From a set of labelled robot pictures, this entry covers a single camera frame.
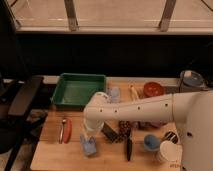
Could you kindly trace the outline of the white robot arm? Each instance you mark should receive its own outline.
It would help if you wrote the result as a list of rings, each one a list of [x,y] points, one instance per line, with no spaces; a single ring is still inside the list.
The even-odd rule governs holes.
[[[105,121],[175,122],[183,144],[181,171],[213,171],[213,90],[110,103],[97,92],[84,108],[84,128],[96,134]]]

